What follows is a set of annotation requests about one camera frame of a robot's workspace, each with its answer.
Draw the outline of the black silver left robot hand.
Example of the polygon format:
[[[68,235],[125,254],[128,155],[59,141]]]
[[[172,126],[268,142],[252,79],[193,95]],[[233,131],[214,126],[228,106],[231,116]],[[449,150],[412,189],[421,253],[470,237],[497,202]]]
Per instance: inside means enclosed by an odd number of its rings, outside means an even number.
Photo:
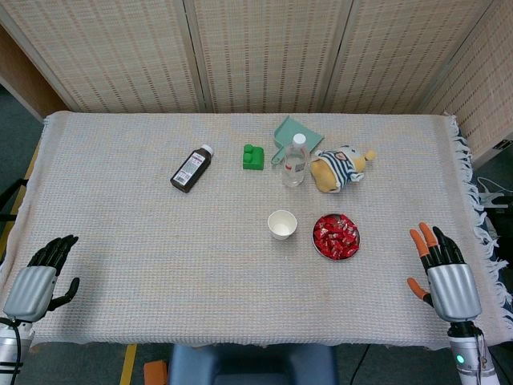
[[[72,279],[68,291],[55,297],[55,285],[71,248],[79,240],[73,234],[57,237],[37,251],[14,279],[3,313],[17,323],[34,323],[49,311],[71,302],[78,292],[80,279]]]

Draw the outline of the silver orange-tipped right robot hand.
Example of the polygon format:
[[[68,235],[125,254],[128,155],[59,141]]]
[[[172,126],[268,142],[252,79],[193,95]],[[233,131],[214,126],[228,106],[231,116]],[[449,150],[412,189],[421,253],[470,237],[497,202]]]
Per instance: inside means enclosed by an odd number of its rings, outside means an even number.
[[[414,278],[406,282],[412,293],[434,308],[446,322],[471,322],[481,313],[475,278],[457,244],[436,226],[421,222],[410,230],[418,251],[429,289],[424,290]]]

